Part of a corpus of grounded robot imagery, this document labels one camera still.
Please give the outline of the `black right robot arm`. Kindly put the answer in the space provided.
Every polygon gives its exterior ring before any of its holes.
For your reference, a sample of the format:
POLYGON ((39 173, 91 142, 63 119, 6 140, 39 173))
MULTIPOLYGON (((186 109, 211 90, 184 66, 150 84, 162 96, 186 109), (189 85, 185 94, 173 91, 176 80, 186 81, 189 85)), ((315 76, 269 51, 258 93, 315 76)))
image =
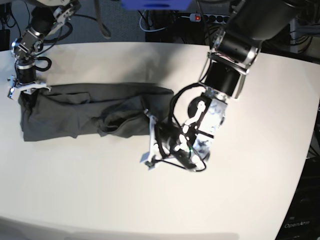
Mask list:
POLYGON ((62 35, 63 26, 69 28, 73 16, 79 16, 81 8, 79 0, 36 0, 32 18, 22 36, 11 44, 14 57, 15 75, 12 75, 8 98, 18 100, 21 93, 32 95, 38 89, 48 89, 44 79, 38 77, 38 72, 46 72, 52 66, 52 61, 44 56, 59 40, 69 36, 62 35))

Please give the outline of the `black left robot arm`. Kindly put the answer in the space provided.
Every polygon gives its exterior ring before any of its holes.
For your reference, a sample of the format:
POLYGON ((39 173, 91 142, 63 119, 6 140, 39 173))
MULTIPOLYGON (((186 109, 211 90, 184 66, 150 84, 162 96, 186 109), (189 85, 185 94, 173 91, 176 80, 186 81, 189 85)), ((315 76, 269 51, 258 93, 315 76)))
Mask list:
POLYGON ((174 111, 184 93, 170 101, 167 119, 149 116, 149 151, 141 162, 149 169, 166 163, 187 171, 202 172, 215 134, 225 120, 230 98, 237 98, 263 42, 275 37, 307 3, 304 0, 242 0, 211 40, 206 74, 184 88, 204 92, 188 106, 188 119, 179 123, 174 111))

